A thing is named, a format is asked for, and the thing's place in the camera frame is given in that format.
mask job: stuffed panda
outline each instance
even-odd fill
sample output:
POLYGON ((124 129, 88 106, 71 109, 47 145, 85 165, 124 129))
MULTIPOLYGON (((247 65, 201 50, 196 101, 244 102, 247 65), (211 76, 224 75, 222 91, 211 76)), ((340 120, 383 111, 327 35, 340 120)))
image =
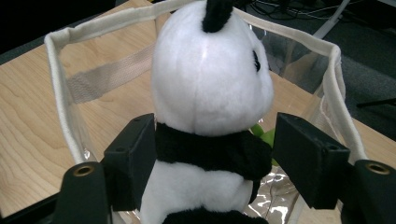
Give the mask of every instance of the stuffed panda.
POLYGON ((157 160, 142 224, 267 223, 244 209, 271 170, 271 148, 249 130, 270 109, 264 47, 233 0, 172 14, 152 58, 157 160))

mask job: metal ring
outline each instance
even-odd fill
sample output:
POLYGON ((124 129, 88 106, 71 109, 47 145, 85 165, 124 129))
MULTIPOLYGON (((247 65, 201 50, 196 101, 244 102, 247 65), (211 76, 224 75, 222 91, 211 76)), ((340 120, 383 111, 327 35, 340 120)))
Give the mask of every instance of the metal ring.
POLYGON ((80 166, 73 172, 73 175, 74 176, 88 175, 88 174, 92 173, 94 169, 95 168, 91 165, 80 166))
POLYGON ((389 175, 390 174, 390 170, 387 167, 385 167, 379 163, 374 163, 374 162, 367 163, 366 168, 369 169, 371 172, 374 172, 379 175, 389 175))

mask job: green object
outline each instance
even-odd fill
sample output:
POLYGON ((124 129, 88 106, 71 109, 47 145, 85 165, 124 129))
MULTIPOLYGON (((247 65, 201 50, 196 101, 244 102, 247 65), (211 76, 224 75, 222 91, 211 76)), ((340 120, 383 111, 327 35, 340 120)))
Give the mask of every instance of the green object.
MULTIPOLYGON (((275 128, 271 129, 268 132, 265 132, 262 129, 262 126, 260 124, 255 124, 253 127, 250 128, 251 132, 255 135, 260 137, 262 141, 270 145, 270 147, 274 147, 274 139, 275 139, 275 128)), ((272 159, 272 164, 274 166, 279 166, 279 164, 276 162, 276 160, 272 159)))

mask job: black fur band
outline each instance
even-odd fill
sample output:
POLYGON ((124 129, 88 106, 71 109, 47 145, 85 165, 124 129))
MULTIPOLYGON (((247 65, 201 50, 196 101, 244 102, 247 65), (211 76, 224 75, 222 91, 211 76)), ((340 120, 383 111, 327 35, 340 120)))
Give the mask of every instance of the black fur band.
POLYGON ((260 180, 272 168, 271 147, 249 131, 205 137, 157 123, 155 142, 159 161, 230 171, 246 180, 260 180))
POLYGON ((238 211, 213 212, 204 208, 181 211, 167 216, 163 224, 268 224, 262 217, 249 217, 238 211))

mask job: panda arm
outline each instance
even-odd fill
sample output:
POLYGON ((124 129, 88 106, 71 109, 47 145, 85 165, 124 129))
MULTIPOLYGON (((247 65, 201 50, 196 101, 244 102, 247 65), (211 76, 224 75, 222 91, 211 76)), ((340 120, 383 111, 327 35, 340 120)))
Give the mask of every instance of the panda arm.
POLYGON ((242 134, 238 143, 239 147, 228 151, 235 171, 247 180, 260 181, 272 169, 272 148, 249 132, 242 134))

